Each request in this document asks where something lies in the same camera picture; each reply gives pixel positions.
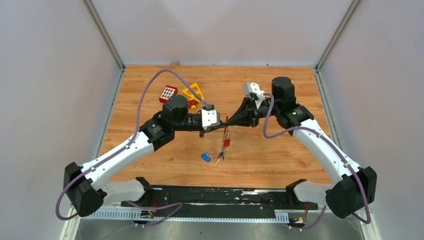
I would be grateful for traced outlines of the metal keyring holder red handle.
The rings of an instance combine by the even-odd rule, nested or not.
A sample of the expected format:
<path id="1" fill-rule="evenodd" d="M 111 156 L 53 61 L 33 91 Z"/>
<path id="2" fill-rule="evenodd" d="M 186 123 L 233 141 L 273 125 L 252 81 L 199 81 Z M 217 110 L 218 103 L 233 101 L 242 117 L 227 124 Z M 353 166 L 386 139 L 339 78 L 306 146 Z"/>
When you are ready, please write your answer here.
<path id="1" fill-rule="evenodd" d="M 217 165 L 220 161 L 223 161 L 225 159 L 225 154 L 226 154 L 227 148 L 231 144 L 231 133 L 230 133 L 230 131 L 231 131 L 230 127 L 226 127 L 223 131 L 222 146 L 221 146 L 220 151 L 218 152 L 215 165 Z"/>

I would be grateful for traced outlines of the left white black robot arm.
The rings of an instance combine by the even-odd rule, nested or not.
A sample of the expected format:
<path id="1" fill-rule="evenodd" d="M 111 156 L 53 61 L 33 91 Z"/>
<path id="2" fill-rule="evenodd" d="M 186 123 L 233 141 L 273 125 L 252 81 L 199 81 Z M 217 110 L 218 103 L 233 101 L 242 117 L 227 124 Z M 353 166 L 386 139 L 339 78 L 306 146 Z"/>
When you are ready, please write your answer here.
<path id="1" fill-rule="evenodd" d="M 150 155 L 175 138 L 176 131 L 199 132 L 200 136 L 227 125 L 213 105 L 190 113 L 188 99 L 173 95 L 163 103 L 161 111 L 142 125 L 124 142 L 107 153 L 82 165 L 71 162 L 64 169 L 63 190 L 56 204 L 67 196 L 76 215 L 86 217 L 103 204 L 135 201 L 149 206 L 153 193 L 135 179 L 123 182 L 109 180 L 136 160 Z"/>

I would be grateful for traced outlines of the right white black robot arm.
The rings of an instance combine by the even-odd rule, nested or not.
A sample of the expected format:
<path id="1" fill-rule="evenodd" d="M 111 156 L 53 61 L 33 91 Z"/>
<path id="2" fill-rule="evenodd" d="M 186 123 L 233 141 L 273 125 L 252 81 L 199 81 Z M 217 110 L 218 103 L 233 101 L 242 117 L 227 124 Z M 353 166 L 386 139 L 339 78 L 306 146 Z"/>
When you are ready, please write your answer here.
<path id="1" fill-rule="evenodd" d="M 290 134 L 312 153 L 330 176 L 330 184 L 300 179 L 287 185 L 286 204 L 292 209 L 306 202 L 320 204 L 341 219 L 352 215 L 369 224 L 370 204 L 375 199 L 377 185 L 376 171 L 370 166 L 360 166 L 328 137 L 311 112 L 296 102 L 291 79 L 274 78 L 270 93 L 261 90 L 255 82 L 246 82 L 243 92 L 245 98 L 229 118 L 228 126 L 253 128 L 263 118 L 265 138 Z"/>

